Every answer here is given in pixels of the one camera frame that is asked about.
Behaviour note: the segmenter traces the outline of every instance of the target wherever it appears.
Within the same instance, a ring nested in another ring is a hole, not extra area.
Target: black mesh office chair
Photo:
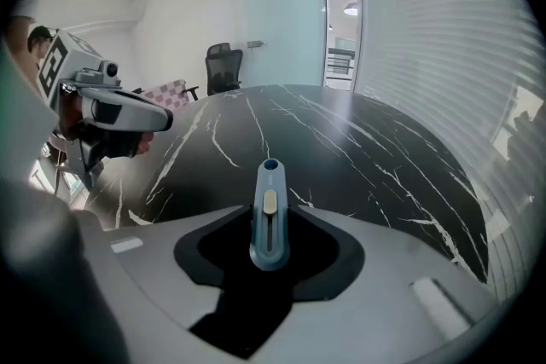
[[[239,70],[242,63],[242,50],[231,50],[229,43],[215,44],[206,52],[205,63],[208,95],[240,88]]]

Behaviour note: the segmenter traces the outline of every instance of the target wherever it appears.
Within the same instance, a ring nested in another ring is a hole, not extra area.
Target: person
[[[0,101],[13,102],[11,105],[15,108],[14,111],[0,112],[0,123],[6,130],[6,135],[0,136],[0,150],[3,150],[0,154],[0,168],[2,178],[16,181],[22,179],[25,182],[44,144],[44,141],[40,143],[37,139],[49,136],[51,141],[53,136],[50,134],[55,127],[60,128],[64,135],[82,120],[81,98],[78,95],[68,95],[61,103],[61,114],[56,114],[44,105],[39,94],[36,81],[38,62],[40,57],[45,56],[46,46],[49,47],[50,42],[46,41],[47,36],[43,31],[37,31],[36,43],[39,48],[32,52],[36,44],[34,39],[31,41],[32,33],[29,30],[35,23],[37,3],[38,0],[18,2],[4,29],[3,41],[0,42]],[[26,132],[19,141],[13,137],[16,130]],[[146,153],[153,139],[153,133],[143,133],[136,154]],[[54,146],[63,150],[57,142]]]
[[[38,70],[40,69],[40,61],[47,55],[52,41],[53,37],[45,26],[36,26],[26,40],[26,46],[36,62]]]

